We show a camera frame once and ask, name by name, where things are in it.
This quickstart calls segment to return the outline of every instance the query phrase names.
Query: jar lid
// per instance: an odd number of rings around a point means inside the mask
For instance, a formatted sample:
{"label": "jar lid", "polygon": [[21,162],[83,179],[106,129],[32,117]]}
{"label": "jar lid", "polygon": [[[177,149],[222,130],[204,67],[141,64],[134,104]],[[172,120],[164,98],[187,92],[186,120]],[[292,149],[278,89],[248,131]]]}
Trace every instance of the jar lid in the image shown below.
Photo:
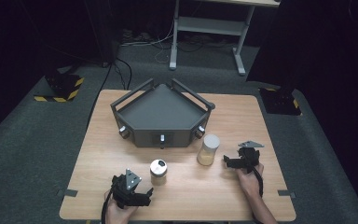
{"label": "jar lid", "polygon": [[220,139],[214,134],[207,134],[204,137],[203,144],[209,149],[217,149],[220,146]]}
{"label": "jar lid", "polygon": [[150,164],[150,172],[155,176],[163,176],[167,173],[167,163],[163,160],[154,160]]}

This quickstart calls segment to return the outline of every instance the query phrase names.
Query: box handle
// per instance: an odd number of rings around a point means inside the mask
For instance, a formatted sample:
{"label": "box handle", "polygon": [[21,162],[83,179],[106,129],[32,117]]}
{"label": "box handle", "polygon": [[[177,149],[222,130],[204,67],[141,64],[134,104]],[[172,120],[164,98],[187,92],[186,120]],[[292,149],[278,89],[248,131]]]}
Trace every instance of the box handle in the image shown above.
{"label": "box handle", "polygon": [[196,94],[194,91],[192,91],[191,89],[189,89],[187,86],[185,86],[183,83],[181,83],[180,81],[178,81],[176,78],[172,79],[172,88],[175,89],[175,86],[179,86],[181,87],[183,90],[187,91],[188,93],[190,93],[192,96],[194,96],[196,99],[198,99],[199,101],[201,101],[203,104],[206,105],[206,107],[208,108],[208,111],[210,112],[211,110],[215,109],[215,105],[214,103],[211,103],[207,100],[205,100],[204,98],[202,98],[200,95]]}
{"label": "box handle", "polygon": [[116,106],[118,106],[119,104],[123,103],[123,101],[127,100],[128,98],[130,98],[136,92],[141,91],[147,85],[150,86],[149,90],[154,88],[154,80],[153,80],[153,78],[148,79],[142,85],[138,86],[137,88],[133,89],[132,91],[130,91],[130,92],[126,93],[125,95],[123,95],[122,97],[120,97],[118,100],[114,101],[111,104],[113,112],[117,112]]}

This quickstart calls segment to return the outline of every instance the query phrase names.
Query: black cable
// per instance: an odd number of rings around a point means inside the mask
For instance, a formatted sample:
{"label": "black cable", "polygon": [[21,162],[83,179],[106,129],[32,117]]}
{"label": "black cable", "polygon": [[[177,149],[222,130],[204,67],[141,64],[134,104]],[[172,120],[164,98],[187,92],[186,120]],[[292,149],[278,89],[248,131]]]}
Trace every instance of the black cable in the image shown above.
{"label": "black cable", "polygon": [[110,197],[112,196],[112,189],[109,190],[109,194],[107,195],[105,201],[103,202],[103,210],[101,212],[101,223],[105,224],[106,223],[106,210],[107,210],[107,205],[109,204],[109,200]]}
{"label": "black cable", "polygon": [[123,90],[126,90],[126,83],[124,81],[123,75],[121,74],[121,69],[117,66],[116,63],[115,63],[115,71],[120,75],[120,81],[121,81],[121,86],[123,86]]}
{"label": "black cable", "polygon": [[103,80],[103,84],[101,85],[100,89],[98,90],[98,94],[97,94],[97,97],[95,97],[94,99],[94,102],[92,103],[92,107],[91,107],[91,111],[89,112],[89,118],[87,119],[87,127],[86,127],[86,130],[89,128],[89,125],[90,125],[90,120],[91,120],[91,115],[92,113],[94,112],[94,107],[95,105],[97,104],[97,100],[100,96],[100,92],[102,91],[103,89],[103,86],[107,80],[107,78],[109,77],[109,73],[110,73],[110,70],[112,69],[112,64],[110,63],[110,66],[109,66],[109,70],[107,71],[106,75],[105,75],[105,78]]}
{"label": "black cable", "polygon": [[258,180],[258,187],[259,187],[258,193],[260,194],[260,197],[263,197],[263,188],[264,188],[263,178],[261,177],[261,174],[258,173],[258,171],[255,169],[254,166],[252,166],[252,171],[255,173],[255,177]]}
{"label": "black cable", "polygon": [[128,63],[124,62],[123,60],[121,60],[121,59],[119,59],[119,58],[116,58],[116,59],[117,59],[118,61],[120,61],[120,62],[126,64],[126,65],[129,67],[129,69],[130,69],[129,82],[127,83],[127,88],[124,88],[125,90],[129,90],[129,89],[130,89],[131,80],[132,80],[132,69],[131,69],[131,67],[130,67],[130,65],[129,65]]}

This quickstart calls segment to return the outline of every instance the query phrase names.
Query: dark background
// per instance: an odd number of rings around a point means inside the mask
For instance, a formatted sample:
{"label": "dark background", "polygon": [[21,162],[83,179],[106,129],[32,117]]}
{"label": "dark background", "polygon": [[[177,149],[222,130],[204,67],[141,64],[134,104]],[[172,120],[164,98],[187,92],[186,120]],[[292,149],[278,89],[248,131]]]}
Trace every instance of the dark background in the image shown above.
{"label": "dark background", "polygon": [[[153,36],[169,31],[173,1],[111,2],[120,9],[115,25]],[[203,4],[197,16],[244,18],[246,6]],[[183,11],[192,14],[197,6],[187,3]],[[245,44],[261,48],[248,80],[296,88],[306,96],[358,194],[358,0],[283,0],[279,10],[258,8],[253,23]],[[0,0],[0,122],[43,77],[46,60],[49,68],[84,62],[56,49],[103,63],[91,30],[83,1]],[[62,31],[67,35],[57,35]]]}

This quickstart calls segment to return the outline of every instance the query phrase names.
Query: white shelf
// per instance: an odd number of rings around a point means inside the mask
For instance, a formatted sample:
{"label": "white shelf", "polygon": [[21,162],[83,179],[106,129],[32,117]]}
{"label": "white shelf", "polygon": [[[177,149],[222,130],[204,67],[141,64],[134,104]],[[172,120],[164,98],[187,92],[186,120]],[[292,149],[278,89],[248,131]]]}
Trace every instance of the white shelf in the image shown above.
{"label": "white shelf", "polygon": [[219,35],[241,35],[243,21],[220,21],[203,18],[179,17],[178,30]]}

